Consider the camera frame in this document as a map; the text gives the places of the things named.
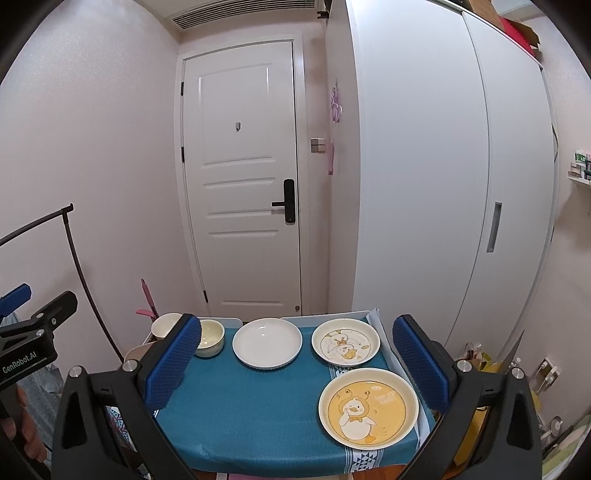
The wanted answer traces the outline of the person's left hand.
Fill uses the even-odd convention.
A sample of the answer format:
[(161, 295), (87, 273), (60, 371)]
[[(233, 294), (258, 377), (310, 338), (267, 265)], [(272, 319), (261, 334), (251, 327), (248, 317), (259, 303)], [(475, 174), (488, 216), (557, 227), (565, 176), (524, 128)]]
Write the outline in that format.
[(3, 431), (10, 440), (13, 440), (17, 432), (20, 432), (25, 439), (24, 451), (26, 455), (30, 459), (44, 463), (47, 459), (47, 449), (39, 435), (32, 416), (27, 411), (28, 399), (26, 393), (18, 385), (16, 385), (16, 393), (13, 395), (13, 398), (17, 399), (21, 420), (19, 421), (19, 424), (16, 424), (12, 418), (2, 414), (1, 426)]

